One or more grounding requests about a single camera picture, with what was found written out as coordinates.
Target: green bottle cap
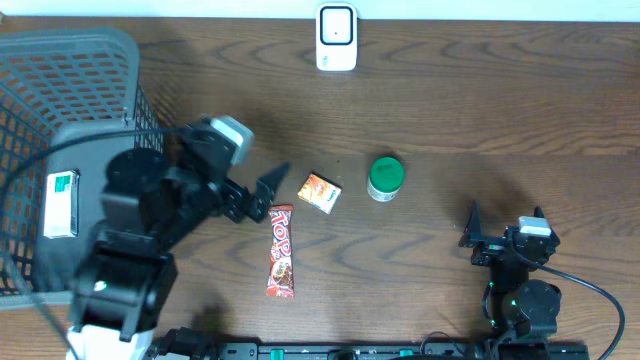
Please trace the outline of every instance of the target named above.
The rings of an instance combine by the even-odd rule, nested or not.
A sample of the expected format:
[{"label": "green bottle cap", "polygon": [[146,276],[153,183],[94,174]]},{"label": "green bottle cap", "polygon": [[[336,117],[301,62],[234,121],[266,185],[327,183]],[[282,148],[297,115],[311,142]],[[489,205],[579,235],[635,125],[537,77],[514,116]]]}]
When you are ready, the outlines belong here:
[{"label": "green bottle cap", "polygon": [[369,180],[371,185],[380,192],[394,192],[400,189],[404,182],[404,166],[394,158],[380,158],[373,163]]}]

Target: small container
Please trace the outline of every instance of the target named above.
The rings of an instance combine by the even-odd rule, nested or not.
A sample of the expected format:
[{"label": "small container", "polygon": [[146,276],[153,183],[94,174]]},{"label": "small container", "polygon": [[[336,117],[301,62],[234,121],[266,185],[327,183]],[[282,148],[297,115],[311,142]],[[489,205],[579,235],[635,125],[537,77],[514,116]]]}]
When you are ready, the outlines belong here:
[{"label": "small container", "polygon": [[371,166],[367,191],[373,200],[391,201],[404,182],[404,166],[392,157],[383,157]]}]

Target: plastic basket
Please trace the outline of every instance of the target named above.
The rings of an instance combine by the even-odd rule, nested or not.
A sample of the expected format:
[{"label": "plastic basket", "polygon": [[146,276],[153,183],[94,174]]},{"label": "plastic basket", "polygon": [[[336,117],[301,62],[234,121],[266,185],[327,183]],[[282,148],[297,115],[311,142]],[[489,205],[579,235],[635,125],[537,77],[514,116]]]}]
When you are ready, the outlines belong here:
[{"label": "plastic basket", "polygon": [[[110,28],[0,36],[0,184],[67,124],[120,121],[123,129],[158,127],[138,86],[139,59],[136,43]],[[160,135],[126,141],[131,148],[162,151]],[[43,161],[14,182],[0,209],[2,241],[9,237],[8,251],[32,288],[45,176]],[[4,266],[0,278],[0,300],[15,298]]]}]

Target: snack package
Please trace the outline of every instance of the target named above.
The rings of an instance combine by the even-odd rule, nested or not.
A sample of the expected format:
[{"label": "snack package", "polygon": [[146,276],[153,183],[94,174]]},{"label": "snack package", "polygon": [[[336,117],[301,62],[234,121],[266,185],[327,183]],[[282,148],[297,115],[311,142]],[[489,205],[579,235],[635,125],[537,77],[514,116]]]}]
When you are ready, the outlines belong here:
[{"label": "snack package", "polygon": [[339,187],[318,175],[311,174],[298,192],[298,197],[329,214],[341,192],[342,189]]},{"label": "snack package", "polygon": [[291,214],[293,205],[277,205],[269,209],[273,244],[267,296],[293,297],[293,262],[291,261]]}]

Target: wood grain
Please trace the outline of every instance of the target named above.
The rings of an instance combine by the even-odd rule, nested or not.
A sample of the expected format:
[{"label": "wood grain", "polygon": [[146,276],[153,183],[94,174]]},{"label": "wood grain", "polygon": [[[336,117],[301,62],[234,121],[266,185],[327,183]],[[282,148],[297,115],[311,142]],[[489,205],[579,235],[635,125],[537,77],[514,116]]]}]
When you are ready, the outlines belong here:
[{"label": "wood grain", "polygon": [[[263,341],[418,341],[487,331],[488,270],[456,247],[478,199],[495,233],[541,205],[562,241],[550,265],[620,299],[628,324],[613,358],[640,357],[637,25],[364,21],[358,67],[344,74],[315,69],[306,20],[7,18],[0,29],[89,26],[138,42],[140,81],[163,123],[209,112],[252,128],[256,146],[236,180],[293,164],[278,202],[296,207],[296,298],[264,296],[268,224],[211,219],[174,249],[180,276],[159,333],[222,326]],[[380,204],[366,174],[390,152],[408,177]],[[344,189],[330,216],[296,198],[310,171]],[[599,356],[613,307],[534,277],[563,291],[556,338]],[[62,355],[32,311],[0,319],[4,357]]]}]

